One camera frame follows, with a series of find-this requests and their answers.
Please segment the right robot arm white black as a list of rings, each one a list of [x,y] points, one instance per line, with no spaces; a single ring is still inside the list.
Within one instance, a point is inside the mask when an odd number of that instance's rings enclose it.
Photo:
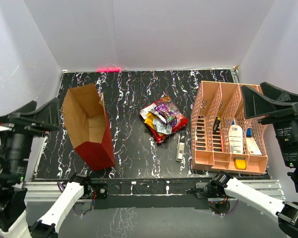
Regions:
[[[274,86],[260,84],[258,92],[242,86],[244,112],[247,119],[257,119],[261,125],[272,125],[286,167],[298,195],[298,94]],[[290,238],[298,238],[298,201],[286,200],[276,181],[255,184],[241,181],[220,171],[208,184],[211,194],[234,198],[255,208],[277,223]]]

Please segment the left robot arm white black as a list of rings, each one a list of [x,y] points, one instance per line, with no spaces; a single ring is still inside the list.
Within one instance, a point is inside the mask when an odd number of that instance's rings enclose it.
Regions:
[[[0,116],[0,238],[57,238],[59,229],[80,198],[92,194],[90,177],[75,173],[52,207],[33,225],[26,221],[23,186],[33,139],[60,126],[59,99],[41,107],[30,101]]]

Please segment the red cookie snack bag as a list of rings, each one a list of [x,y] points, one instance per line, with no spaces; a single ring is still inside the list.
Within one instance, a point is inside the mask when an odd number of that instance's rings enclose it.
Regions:
[[[180,112],[169,95],[141,109],[140,116],[159,144],[188,124],[188,119]]]

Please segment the yellow snack packet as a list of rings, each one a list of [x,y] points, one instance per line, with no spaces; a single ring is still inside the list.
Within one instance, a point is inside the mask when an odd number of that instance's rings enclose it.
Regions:
[[[145,119],[145,124],[148,125],[150,128],[155,130],[155,126],[153,121],[157,119],[157,117],[152,113],[147,113],[147,118]]]

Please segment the red brown paper bag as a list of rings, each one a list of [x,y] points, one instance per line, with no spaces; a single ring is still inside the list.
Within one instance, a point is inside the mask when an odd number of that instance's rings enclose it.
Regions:
[[[98,94],[95,84],[68,89],[62,113],[72,146],[90,169],[114,167],[109,118],[104,97]]]

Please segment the white wrapper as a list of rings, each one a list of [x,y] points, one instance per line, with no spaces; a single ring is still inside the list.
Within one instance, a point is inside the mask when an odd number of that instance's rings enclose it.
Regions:
[[[169,123],[164,124],[159,119],[153,119],[152,123],[156,132],[160,134],[165,134],[165,135],[170,135],[172,133],[171,124]]]

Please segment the brown purple candy packet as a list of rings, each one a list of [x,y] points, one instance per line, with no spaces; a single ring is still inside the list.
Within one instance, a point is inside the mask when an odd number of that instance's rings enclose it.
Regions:
[[[156,117],[158,117],[163,124],[169,123],[168,117],[163,112],[161,112],[157,107],[150,109],[149,112],[155,115]]]

